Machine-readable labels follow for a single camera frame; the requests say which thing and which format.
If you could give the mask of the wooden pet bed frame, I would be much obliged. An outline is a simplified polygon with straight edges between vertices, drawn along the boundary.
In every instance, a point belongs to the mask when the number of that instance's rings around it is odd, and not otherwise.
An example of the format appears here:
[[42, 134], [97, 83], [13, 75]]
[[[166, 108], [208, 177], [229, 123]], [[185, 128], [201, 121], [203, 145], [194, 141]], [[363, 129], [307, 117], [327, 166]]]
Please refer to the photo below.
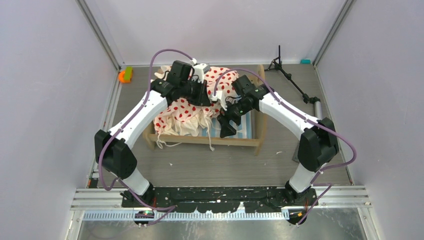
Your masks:
[[218, 122], [220, 104], [194, 106], [179, 98], [157, 117], [142, 132], [150, 148], [173, 147], [181, 143], [205, 144], [213, 151], [214, 145], [255, 147], [258, 155], [264, 143], [268, 117], [256, 110], [241, 117], [240, 125], [231, 122], [235, 135], [220, 137]]

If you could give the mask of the strawberry print ruffled blanket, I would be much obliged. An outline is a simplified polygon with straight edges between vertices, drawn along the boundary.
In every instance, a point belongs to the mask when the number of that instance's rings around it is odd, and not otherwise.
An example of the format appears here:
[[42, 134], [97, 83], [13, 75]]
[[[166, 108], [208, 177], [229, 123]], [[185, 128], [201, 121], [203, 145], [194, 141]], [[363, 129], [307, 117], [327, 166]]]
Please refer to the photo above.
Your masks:
[[207, 137], [211, 142], [218, 136], [217, 117], [221, 104], [213, 103], [213, 93], [222, 93], [224, 97], [238, 97], [232, 87], [239, 74], [227, 67], [209, 66], [199, 63], [187, 67], [188, 75], [179, 82], [182, 90], [179, 98], [153, 120], [159, 148], [166, 145], [164, 136]]

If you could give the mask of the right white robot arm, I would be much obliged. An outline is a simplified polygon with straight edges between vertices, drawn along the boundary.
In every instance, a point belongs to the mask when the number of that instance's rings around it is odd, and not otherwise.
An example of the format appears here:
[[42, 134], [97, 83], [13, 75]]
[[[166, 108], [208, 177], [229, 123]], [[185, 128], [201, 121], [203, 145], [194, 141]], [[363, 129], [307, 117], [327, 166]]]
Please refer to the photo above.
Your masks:
[[299, 141], [297, 150], [298, 167], [286, 182], [283, 191], [291, 205], [299, 205], [306, 197], [313, 178], [338, 153], [339, 144], [335, 126], [329, 118], [319, 119], [294, 107], [266, 84], [251, 83], [246, 75], [237, 78], [232, 84], [238, 99], [231, 103], [223, 91], [215, 91], [211, 99], [221, 104], [217, 117], [220, 123], [220, 137], [233, 136], [235, 128], [230, 124], [241, 123], [241, 117], [251, 110], [264, 113], [286, 127]]

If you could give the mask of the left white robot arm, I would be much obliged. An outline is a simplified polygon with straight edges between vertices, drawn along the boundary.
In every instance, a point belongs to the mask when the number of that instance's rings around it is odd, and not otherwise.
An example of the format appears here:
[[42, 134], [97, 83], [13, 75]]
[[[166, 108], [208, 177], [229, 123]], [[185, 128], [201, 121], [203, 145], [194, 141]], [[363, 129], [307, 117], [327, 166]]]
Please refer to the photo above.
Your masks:
[[138, 170], [132, 148], [155, 117], [176, 100], [184, 98], [200, 107], [211, 105], [205, 80], [210, 69], [207, 63], [174, 61], [170, 70], [163, 70], [151, 81], [140, 102], [119, 123], [95, 134], [99, 175], [102, 170], [112, 173], [134, 192], [134, 200], [141, 207], [153, 202], [153, 186]]

